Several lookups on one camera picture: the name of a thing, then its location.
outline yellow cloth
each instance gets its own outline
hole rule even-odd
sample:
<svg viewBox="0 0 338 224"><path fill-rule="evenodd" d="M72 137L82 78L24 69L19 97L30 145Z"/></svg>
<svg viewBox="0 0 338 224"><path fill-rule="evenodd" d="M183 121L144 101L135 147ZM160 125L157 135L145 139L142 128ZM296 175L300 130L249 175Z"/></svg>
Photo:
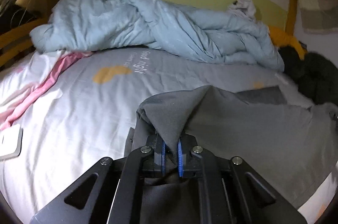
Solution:
<svg viewBox="0 0 338 224"><path fill-rule="evenodd" d="M285 31L275 26L269 26L270 38L277 47L291 46L293 47L301 60L304 60L306 51L302 48L297 38L288 35Z"/></svg>

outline clothes pile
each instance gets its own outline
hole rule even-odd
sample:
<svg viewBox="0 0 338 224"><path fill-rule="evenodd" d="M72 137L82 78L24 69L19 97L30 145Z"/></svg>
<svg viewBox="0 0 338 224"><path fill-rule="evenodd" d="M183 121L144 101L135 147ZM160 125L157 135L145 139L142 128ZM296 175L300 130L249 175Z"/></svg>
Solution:
<svg viewBox="0 0 338 224"><path fill-rule="evenodd" d="M291 46L280 48L279 53L285 64L284 73L298 84L300 93L315 104L338 105L338 69L331 61L315 52L305 54L301 60Z"/></svg>

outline gray cloth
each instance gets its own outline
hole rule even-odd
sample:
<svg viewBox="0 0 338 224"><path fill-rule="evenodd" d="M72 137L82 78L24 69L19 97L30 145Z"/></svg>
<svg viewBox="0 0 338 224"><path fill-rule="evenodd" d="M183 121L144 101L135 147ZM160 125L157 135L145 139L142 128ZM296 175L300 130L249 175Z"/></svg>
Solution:
<svg viewBox="0 0 338 224"><path fill-rule="evenodd" d="M237 98L250 103L287 104L287 101L278 86L258 90L240 91Z"/></svg>
<svg viewBox="0 0 338 224"><path fill-rule="evenodd" d="M335 122L329 116L337 107L248 100L211 86L152 96L137 111L133 148L157 131L177 154L181 133L191 134L216 156L244 158L298 208L338 160Z"/></svg>
<svg viewBox="0 0 338 224"><path fill-rule="evenodd" d="M22 149L17 158L0 162L0 191L29 223L100 158L124 157L129 128L135 128L145 99L205 85L232 92L279 86L288 103L312 105L285 75L258 65L199 63L144 48L97 52L70 66L15 122L24 130Z"/></svg>

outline metal bolt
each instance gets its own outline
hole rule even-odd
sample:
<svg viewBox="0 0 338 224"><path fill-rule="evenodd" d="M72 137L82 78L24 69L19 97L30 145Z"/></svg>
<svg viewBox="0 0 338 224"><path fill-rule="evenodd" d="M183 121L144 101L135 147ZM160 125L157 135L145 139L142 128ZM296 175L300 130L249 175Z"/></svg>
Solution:
<svg viewBox="0 0 338 224"><path fill-rule="evenodd" d="M243 163L243 159L240 158L239 156L235 156L233 159L232 159L233 163L235 165L241 165Z"/></svg>
<svg viewBox="0 0 338 224"><path fill-rule="evenodd" d="M113 160L110 157L104 157L100 160L102 165L110 165L112 162Z"/></svg>
<svg viewBox="0 0 338 224"><path fill-rule="evenodd" d="M141 152L142 153L149 153L151 151L151 147L149 146L143 146L141 147Z"/></svg>
<svg viewBox="0 0 338 224"><path fill-rule="evenodd" d="M195 146L195 147L192 148L192 151L194 153L201 153L201 152L203 152L203 148L201 146Z"/></svg>

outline crumpled duvet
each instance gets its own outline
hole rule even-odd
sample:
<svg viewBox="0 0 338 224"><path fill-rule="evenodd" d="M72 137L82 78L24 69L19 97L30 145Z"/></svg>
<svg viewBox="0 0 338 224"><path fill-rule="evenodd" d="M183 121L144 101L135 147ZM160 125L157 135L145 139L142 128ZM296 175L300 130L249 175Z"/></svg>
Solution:
<svg viewBox="0 0 338 224"><path fill-rule="evenodd" d="M284 70L265 25L161 0L60 0L30 36L40 52L146 45L193 61Z"/></svg>

